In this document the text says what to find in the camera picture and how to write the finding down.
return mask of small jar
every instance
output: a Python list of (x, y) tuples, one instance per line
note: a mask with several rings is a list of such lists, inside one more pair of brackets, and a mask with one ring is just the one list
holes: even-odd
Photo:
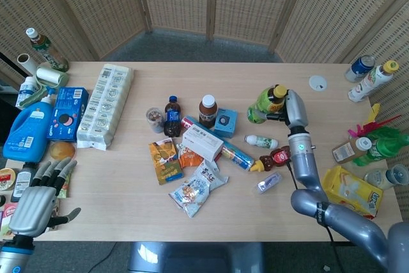
[(199, 104), (199, 123), (212, 128), (216, 122), (217, 104), (213, 95), (205, 95)]

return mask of blue can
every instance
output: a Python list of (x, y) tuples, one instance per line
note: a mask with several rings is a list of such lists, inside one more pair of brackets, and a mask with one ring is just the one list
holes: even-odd
[(359, 82), (374, 66), (375, 58), (373, 56), (362, 56), (345, 72), (345, 78), (350, 82)]

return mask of lint roller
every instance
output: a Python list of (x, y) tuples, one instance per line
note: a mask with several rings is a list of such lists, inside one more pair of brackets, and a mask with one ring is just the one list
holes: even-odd
[(35, 102), (39, 102), (47, 93), (47, 87), (57, 91), (60, 87), (66, 86), (70, 76), (64, 72), (39, 66), (38, 70), (36, 71), (35, 78), (37, 83), (40, 85), (40, 89), (20, 103), (20, 106), (23, 108)]

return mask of yellow bottle cap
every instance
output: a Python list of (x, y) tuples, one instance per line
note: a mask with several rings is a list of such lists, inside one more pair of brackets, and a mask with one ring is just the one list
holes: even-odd
[(389, 74), (394, 73), (398, 70), (399, 64), (396, 61), (389, 60), (383, 65), (383, 70)]
[(264, 164), (260, 160), (254, 161), (254, 164), (250, 168), (250, 172), (263, 172)]
[(275, 97), (282, 98), (282, 97), (286, 96), (287, 88), (285, 86), (282, 86), (282, 85), (279, 84), (278, 86), (276, 86), (274, 88), (273, 94), (274, 94)]

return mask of orange snack bag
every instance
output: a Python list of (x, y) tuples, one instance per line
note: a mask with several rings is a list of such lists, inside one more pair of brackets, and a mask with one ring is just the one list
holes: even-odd
[(203, 158), (200, 157), (197, 153), (193, 152), (186, 146), (182, 144), (176, 145), (179, 149), (178, 157), (180, 167), (183, 169), (187, 166), (199, 166), (202, 163)]

